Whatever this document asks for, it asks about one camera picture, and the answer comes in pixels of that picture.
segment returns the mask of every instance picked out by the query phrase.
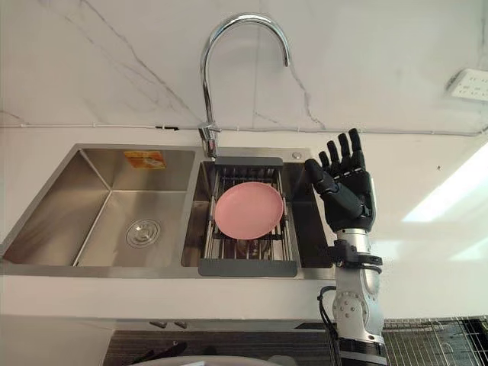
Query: marble wall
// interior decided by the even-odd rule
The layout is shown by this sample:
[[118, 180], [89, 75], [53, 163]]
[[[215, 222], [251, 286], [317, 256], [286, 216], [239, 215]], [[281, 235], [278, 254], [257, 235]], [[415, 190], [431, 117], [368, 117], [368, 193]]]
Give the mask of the marble wall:
[[284, 29], [239, 27], [216, 47], [210, 88], [227, 128], [481, 130], [488, 107], [445, 94], [488, 69], [487, 0], [2, 0], [4, 125], [161, 125], [206, 120], [200, 54], [242, 11]]

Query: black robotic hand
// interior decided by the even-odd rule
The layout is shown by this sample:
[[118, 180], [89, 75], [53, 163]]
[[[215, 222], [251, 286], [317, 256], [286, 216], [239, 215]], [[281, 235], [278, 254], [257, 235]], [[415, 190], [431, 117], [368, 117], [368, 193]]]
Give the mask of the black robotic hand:
[[333, 141], [319, 154], [322, 166], [314, 159], [305, 161], [305, 170], [325, 204], [326, 220], [334, 232], [342, 229], [371, 231], [375, 216], [374, 191], [366, 172], [358, 130], [349, 131], [352, 155], [345, 133], [339, 135], [342, 161]]

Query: wire rack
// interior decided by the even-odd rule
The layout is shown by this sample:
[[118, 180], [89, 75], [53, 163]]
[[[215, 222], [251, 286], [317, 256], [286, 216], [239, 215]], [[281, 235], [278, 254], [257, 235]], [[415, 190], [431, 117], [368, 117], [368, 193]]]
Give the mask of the wire rack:
[[486, 316], [392, 319], [383, 337], [390, 366], [488, 366]]
[[[229, 188], [247, 181], [260, 181], [276, 189], [283, 199], [284, 214], [280, 223], [270, 233], [261, 238], [237, 240], [226, 236], [215, 224], [215, 203]], [[264, 166], [226, 166], [217, 171], [210, 204], [210, 219], [207, 224], [204, 257], [285, 261], [292, 259], [287, 205], [279, 169]]]

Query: robotic arm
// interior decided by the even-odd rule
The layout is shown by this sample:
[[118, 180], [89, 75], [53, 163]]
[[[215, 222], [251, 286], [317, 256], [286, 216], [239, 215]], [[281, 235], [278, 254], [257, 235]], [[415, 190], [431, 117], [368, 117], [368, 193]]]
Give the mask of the robotic arm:
[[368, 233], [374, 223], [374, 189], [366, 171], [358, 131], [348, 138], [339, 135], [342, 160], [333, 141], [319, 154], [322, 166], [314, 159], [305, 162], [310, 181], [325, 204], [326, 221], [337, 235], [329, 254], [335, 263], [335, 299], [332, 312], [337, 332], [332, 328], [323, 305], [321, 312], [339, 341], [343, 366], [386, 365], [386, 349], [381, 336], [384, 318], [378, 303], [380, 257], [370, 254]]

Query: faucet spout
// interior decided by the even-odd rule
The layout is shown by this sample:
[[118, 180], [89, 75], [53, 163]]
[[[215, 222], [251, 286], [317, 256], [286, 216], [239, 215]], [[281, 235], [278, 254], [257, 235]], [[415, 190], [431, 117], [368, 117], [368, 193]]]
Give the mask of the faucet spout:
[[212, 99], [210, 97], [210, 89], [208, 84], [210, 54], [215, 47], [215, 43], [224, 33], [226, 33], [229, 29], [235, 28], [242, 24], [257, 24], [269, 29], [277, 37], [280, 43], [281, 51], [283, 53], [284, 66], [289, 66], [291, 63], [290, 47], [288, 46], [288, 40], [280, 26], [272, 19], [262, 14], [241, 13], [235, 14], [232, 17], [224, 20], [212, 31], [212, 33], [208, 37], [200, 59], [201, 83], [204, 88], [205, 108], [207, 109], [206, 124], [215, 125], [214, 113], [212, 111]]

